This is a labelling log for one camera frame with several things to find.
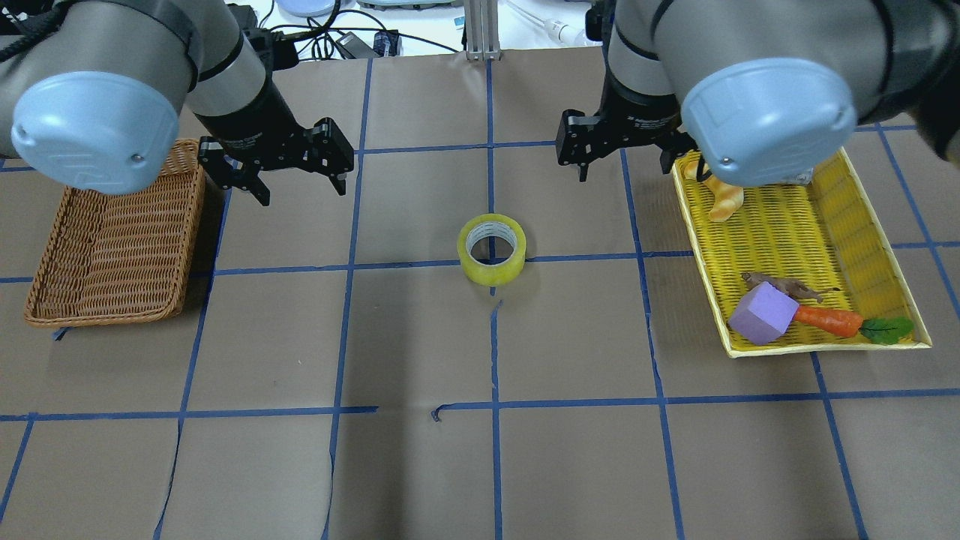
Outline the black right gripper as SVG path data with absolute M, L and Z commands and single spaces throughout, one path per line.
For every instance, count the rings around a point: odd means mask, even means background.
M 648 95 L 604 83 L 597 112 L 566 109 L 556 131 L 556 163 L 578 169 L 586 182 L 593 161 L 620 149 L 655 146 L 659 166 L 668 173 L 675 160 L 698 150 L 698 143 L 681 131 L 681 109 L 674 95 Z

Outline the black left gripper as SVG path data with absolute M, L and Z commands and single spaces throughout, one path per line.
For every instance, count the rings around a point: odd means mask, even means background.
M 198 158 L 217 187 L 240 189 L 270 206 L 260 172 L 297 168 L 324 175 L 337 195 L 346 195 L 347 174 L 356 167 L 353 145 L 333 118 L 299 124 L 273 82 L 236 112 L 197 117 L 209 132 Z

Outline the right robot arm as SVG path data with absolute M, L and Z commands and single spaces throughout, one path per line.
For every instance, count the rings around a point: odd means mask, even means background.
M 600 1 L 597 112 L 567 109 L 556 160 L 654 145 L 661 167 L 691 150 L 740 187 L 792 180 L 862 125 L 907 113 L 958 164 L 956 1 Z

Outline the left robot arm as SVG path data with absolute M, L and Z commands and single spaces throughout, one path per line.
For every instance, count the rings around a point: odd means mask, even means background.
M 262 171 L 318 173 L 347 190 L 356 152 L 331 118 L 303 127 L 273 69 L 222 1 L 4 1 L 2 157 L 66 187 L 153 185 L 183 107 L 218 187 L 262 206 Z

